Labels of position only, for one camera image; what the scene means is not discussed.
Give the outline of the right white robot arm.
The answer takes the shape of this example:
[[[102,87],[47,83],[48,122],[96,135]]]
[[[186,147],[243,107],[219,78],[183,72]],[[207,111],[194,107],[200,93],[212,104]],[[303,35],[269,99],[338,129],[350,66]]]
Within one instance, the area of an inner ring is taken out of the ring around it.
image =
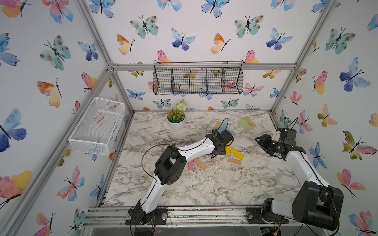
[[[296,144],[295,129],[278,128],[255,141],[269,156],[284,160],[301,185],[291,201],[267,198],[261,207],[246,209],[249,224],[273,224],[294,220],[308,227],[315,226],[337,235],[344,195],[332,187],[312,166],[302,147]]]

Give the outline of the pink block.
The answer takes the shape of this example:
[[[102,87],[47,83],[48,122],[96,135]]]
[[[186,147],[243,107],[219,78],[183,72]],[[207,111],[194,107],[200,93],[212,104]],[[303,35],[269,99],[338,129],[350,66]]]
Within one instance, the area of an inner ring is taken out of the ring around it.
[[[188,170],[189,171],[192,171],[194,169],[194,162],[193,161],[190,161],[189,163],[188,163]]]

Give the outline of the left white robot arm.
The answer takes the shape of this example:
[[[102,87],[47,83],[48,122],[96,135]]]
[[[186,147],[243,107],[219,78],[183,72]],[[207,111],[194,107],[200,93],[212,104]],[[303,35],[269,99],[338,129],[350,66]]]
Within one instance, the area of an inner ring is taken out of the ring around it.
[[[155,216],[160,198],[168,187],[174,184],[182,175],[187,163],[203,155],[225,155],[226,147],[234,140],[233,135],[226,129],[218,132],[213,129],[200,141],[185,147],[169,145],[155,163],[152,183],[146,195],[140,199],[136,206],[128,211],[126,223],[129,225],[146,225]]]

